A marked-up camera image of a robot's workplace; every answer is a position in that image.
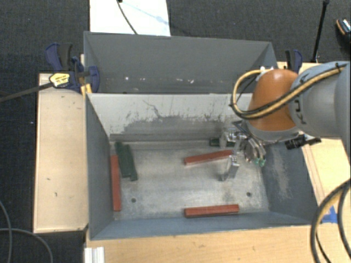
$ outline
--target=blue tape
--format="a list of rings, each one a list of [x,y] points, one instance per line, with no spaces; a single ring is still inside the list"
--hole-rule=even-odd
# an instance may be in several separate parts
[[[329,213],[324,215],[322,218],[322,223],[338,223],[337,214],[335,212],[334,206],[329,209]]]

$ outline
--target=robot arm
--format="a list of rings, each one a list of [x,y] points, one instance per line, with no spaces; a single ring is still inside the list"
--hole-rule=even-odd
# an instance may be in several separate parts
[[[236,104],[241,76],[233,90],[234,112],[242,126],[264,143],[295,139],[300,132],[315,138],[341,138],[350,158],[350,62],[328,62],[300,75],[269,70],[260,77],[247,111]]]

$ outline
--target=black wire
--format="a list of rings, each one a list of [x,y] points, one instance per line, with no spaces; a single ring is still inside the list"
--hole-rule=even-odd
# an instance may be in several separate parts
[[[12,232],[16,232],[16,233],[22,233],[22,234],[26,234],[32,237],[35,237],[35,239],[37,239],[38,241],[40,241],[46,248],[46,250],[49,253],[50,256],[50,262],[53,263],[54,262],[54,258],[53,258],[53,253],[48,245],[48,243],[43,240],[43,238],[41,238],[40,236],[38,236],[37,234],[34,234],[32,232],[26,231],[26,230],[22,230],[22,229],[17,229],[17,228],[12,228],[11,227],[11,222],[10,222],[10,217],[6,211],[6,208],[4,207],[3,203],[0,201],[0,207],[2,209],[2,211],[4,212],[5,218],[6,218],[6,222],[7,222],[7,226],[8,228],[0,228],[0,232],[9,232],[9,255],[7,258],[7,262],[10,263],[11,262],[11,257],[12,257],[12,246],[13,246],[13,238],[12,238]]]
[[[136,32],[136,30],[134,29],[134,27],[132,26],[132,24],[129,22],[127,16],[125,15],[125,13],[124,13],[124,11],[123,11],[121,5],[120,5],[120,2],[119,2],[118,0],[116,0],[116,2],[117,2],[117,5],[118,5],[118,7],[119,7],[119,9],[120,9],[120,11],[121,11],[121,13],[122,13],[124,19],[126,20],[127,24],[129,25],[129,27],[131,28],[131,30],[134,32],[135,35],[138,35],[138,33]]]
[[[4,207],[4,205],[2,204],[2,202],[0,201],[0,207],[2,209],[2,212],[4,213],[5,215],[5,218],[6,218],[6,222],[7,222],[7,231],[9,231],[9,255],[7,257],[7,263],[10,263],[11,262],[11,256],[12,256],[12,227],[11,227],[11,221],[10,221],[10,217],[6,211],[6,208]]]
[[[242,91],[240,92],[239,96],[236,99],[236,103],[238,103],[239,99],[241,98],[241,95],[244,93],[244,91],[247,89],[247,87],[256,80],[256,78],[258,77],[258,75],[253,75],[254,77],[251,79],[251,81],[242,89]]]
[[[320,243],[320,240],[319,240],[319,237],[318,237],[318,233],[316,233],[316,239],[317,239],[318,247],[319,247],[320,251],[322,252],[322,255],[323,255],[325,261],[327,261],[328,263],[331,263],[329,257],[326,255],[326,253],[325,253],[325,251],[324,251],[324,249],[323,249],[323,247],[322,247],[322,245]]]
[[[316,231],[317,231],[317,226],[318,226],[318,220],[321,217],[321,213],[325,209],[326,205],[330,202],[331,199],[333,199],[336,195],[340,194],[346,186],[349,186],[350,184],[350,179],[341,185],[339,185],[337,188],[335,188],[319,205],[319,207],[316,210],[316,213],[313,217],[312,224],[311,224],[311,232],[310,232],[310,245],[311,245],[311,250],[312,250],[312,256],[314,258],[314,261],[316,263],[321,263],[319,260],[317,248],[316,248]]]
[[[320,73],[320,74],[327,73],[327,72],[332,71],[332,70],[334,70],[334,69],[335,69],[335,68],[333,67],[333,68],[331,68],[331,69],[328,69],[328,70],[326,70],[326,71],[323,71],[323,72]],[[323,81],[323,80],[325,80],[325,79],[328,79],[328,77],[327,77],[327,78],[324,78],[324,79],[321,79],[321,80],[319,80],[319,81],[313,83],[313,84],[310,85],[308,88],[311,88],[311,87],[314,86],[315,84],[320,83],[321,81]],[[275,103],[281,101],[282,99],[286,98],[287,96],[289,96],[289,95],[290,95],[291,93],[293,93],[296,89],[298,89],[302,84],[304,84],[304,83],[301,83],[301,84],[297,85],[296,87],[294,87],[293,89],[291,89],[289,92],[285,93],[285,94],[282,95],[281,97],[277,98],[276,100],[271,101],[271,102],[268,103],[268,104],[265,104],[265,105],[263,105],[263,106],[261,106],[261,107],[259,107],[259,108],[256,108],[256,109],[252,109],[252,110],[247,110],[247,111],[245,111],[245,114],[244,114],[244,115],[242,115],[241,113],[237,112],[237,110],[235,110],[235,109],[234,109],[234,112],[235,112],[235,113],[237,114],[237,116],[240,117],[241,119],[247,119],[247,118],[246,118],[246,115],[253,115],[253,114],[255,114],[255,113],[259,112],[259,111],[265,110],[266,108],[270,107],[271,105],[273,105],[273,104],[275,104]],[[290,103],[291,101],[293,101],[297,96],[299,96],[300,94],[302,94],[302,93],[304,93],[304,92],[305,92],[305,90],[301,91],[300,93],[296,94],[293,98],[291,98],[290,100],[288,100],[286,103],[284,103],[282,106],[279,106],[279,107],[277,107],[277,108],[271,110],[271,111],[268,112],[267,114],[263,114],[263,115],[261,115],[261,116],[257,116],[257,117],[255,117],[255,119],[263,118],[263,117],[265,117],[265,116],[268,116],[268,115],[274,113],[275,111],[277,111],[277,110],[283,108],[285,105],[287,105],[288,103]]]
[[[342,221],[342,211],[343,211],[344,201],[345,201],[346,195],[347,195],[349,190],[350,190],[350,183],[347,183],[346,187],[344,188],[344,191],[342,192],[340,200],[339,200],[337,219],[338,219],[338,228],[339,228],[339,233],[340,233],[342,243],[343,243],[345,250],[347,251],[350,259],[351,259],[351,249],[350,249],[350,245],[346,239],[346,234],[345,234],[345,230],[344,230],[344,223]]]
[[[0,232],[5,232],[5,231],[9,231],[9,229],[7,228],[2,228],[0,229]],[[37,234],[34,234],[32,232],[26,231],[26,230],[22,230],[22,229],[17,229],[17,228],[12,228],[12,232],[16,232],[16,233],[21,233],[21,234],[25,234],[25,235],[29,235],[31,237],[34,237],[35,239],[37,239],[38,241],[40,241],[43,246],[46,248],[46,250],[49,253],[50,256],[50,262],[53,263],[54,262],[54,258],[53,258],[53,253],[48,245],[48,243],[40,236],[38,236]]]
[[[23,96],[23,95],[35,93],[35,92],[38,92],[40,90],[45,90],[47,88],[51,88],[52,86],[53,86],[52,83],[46,83],[44,85],[40,85],[40,86],[37,86],[37,87],[34,87],[34,88],[23,90],[23,91],[18,92],[18,93],[10,94],[10,95],[7,95],[7,96],[4,96],[4,97],[0,98],[0,103],[2,103],[4,101],[8,101],[10,99],[19,98],[20,96]]]

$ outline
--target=red block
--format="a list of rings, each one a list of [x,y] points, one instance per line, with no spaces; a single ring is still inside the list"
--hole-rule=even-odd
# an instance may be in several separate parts
[[[230,215],[239,212],[238,204],[214,205],[212,207],[198,207],[184,209],[186,218]]]
[[[112,200],[114,203],[114,211],[122,210],[121,201],[121,183],[120,183],[120,166],[118,164],[118,156],[111,156],[111,180],[112,180]]]
[[[223,151],[212,152],[212,153],[207,153],[207,154],[202,154],[197,156],[191,156],[191,157],[184,158],[184,163],[185,165],[192,165],[192,164],[205,163],[209,161],[215,161],[219,159],[225,159],[225,158],[228,158],[232,153],[233,153],[232,150],[223,150]]]

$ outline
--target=black carpet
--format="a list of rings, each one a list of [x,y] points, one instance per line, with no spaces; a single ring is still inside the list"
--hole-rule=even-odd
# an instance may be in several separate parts
[[[330,0],[320,41],[320,61],[349,60],[349,44],[335,30],[335,19],[350,18],[351,0]],[[322,0],[167,0],[171,34],[271,41],[278,60],[286,49],[312,57]],[[0,90],[18,92],[37,84],[52,42],[74,44],[83,52],[89,0],[0,0]],[[36,142],[36,96],[0,104],[0,200],[15,228],[32,229]],[[0,214],[0,228],[5,227]],[[43,235],[55,262],[81,262],[82,232]],[[0,233],[0,261],[8,238]],[[14,236],[13,262],[48,262],[33,238]]]

